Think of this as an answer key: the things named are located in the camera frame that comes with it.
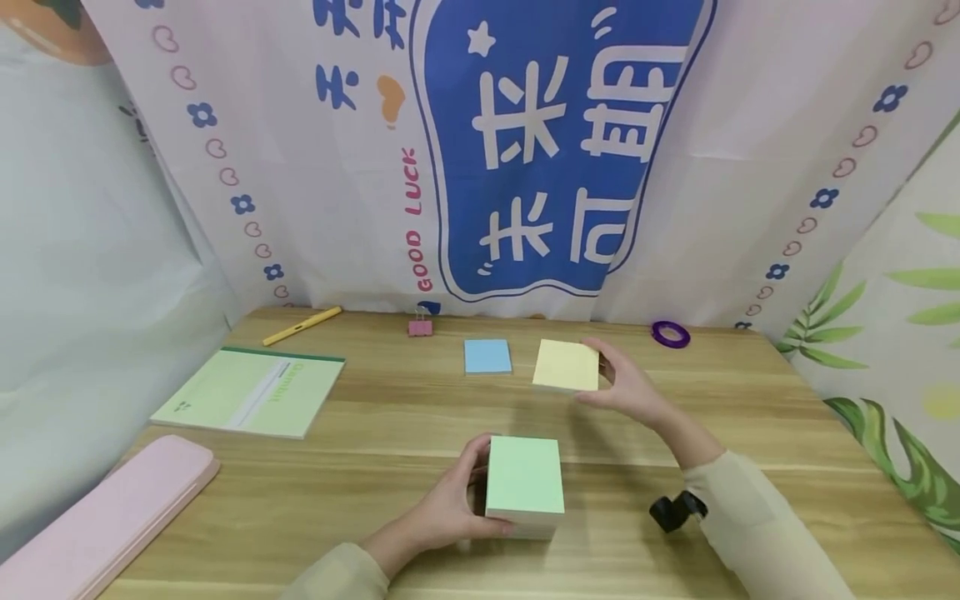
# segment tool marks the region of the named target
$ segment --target pink pencil case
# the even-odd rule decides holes
[[[155,440],[0,564],[0,599],[93,600],[219,468],[200,445]]]

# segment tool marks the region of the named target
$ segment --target wooden desk surface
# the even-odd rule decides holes
[[[257,348],[313,314],[263,309],[231,346]],[[403,315],[345,313],[276,349],[347,358],[305,441],[151,426],[205,445],[220,474],[102,600],[276,598],[324,552],[416,502],[484,431],[560,441],[567,515],[549,546],[475,543],[421,556],[395,600],[743,598],[694,522],[665,536],[651,502],[682,488],[659,439],[618,415],[532,389],[541,338],[603,337],[730,448],[756,460],[858,598],[957,598],[960,561],[877,470],[829,408],[759,335],[693,330],[683,350],[647,329],[540,320],[435,320],[409,339]],[[463,341],[506,338],[512,375],[465,376]]]

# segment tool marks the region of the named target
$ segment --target purple tape roll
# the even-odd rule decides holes
[[[663,335],[665,329],[669,329],[676,335],[669,338],[666,337]],[[650,325],[650,335],[660,344],[668,348],[686,348],[690,343],[690,332],[684,329],[682,325],[672,321],[657,321]]]

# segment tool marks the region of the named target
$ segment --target blue sticky note pad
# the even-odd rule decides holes
[[[512,372],[506,340],[464,340],[467,372]]]

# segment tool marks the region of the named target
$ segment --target pen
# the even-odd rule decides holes
[[[309,319],[307,319],[307,320],[305,320],[305,321],[301,321],[301,322],[299,322],[298,324],[295,324],[294,326],[290,327],[289,329],[284,329],[283,331],[280,331],[279,333],[275,333],[274,335],[272,335],[272,336],[270,336],[269,338],[265,339],[265,340],[263,341],[263,345],[264,345],[264,346],[272,346],[273,344],[276,344],[276,343],[279,342],[280,340],[285,340],[285,339],[289,338],[291,335],[294,335],[295,333],[300,333],[301,331],[303,331],[304,329],[306,329],[306,328],[308,328],[308,327],[312,327],[313,325],[315,325],[315,324],[317,324],[317,323],[323,323],[324,321],[326,321],[326,320],[329,319],[330,317],[336,317],[337,315],[339,315],[339,314],[342,313],[343,311],[344,311],[344,309],[341,308],[340,306],[334,306],[333,308],[328,308],[328,309],[326,309],[324,312],[318,313],[318,314],[314,315],[313,317],[310,317]]]

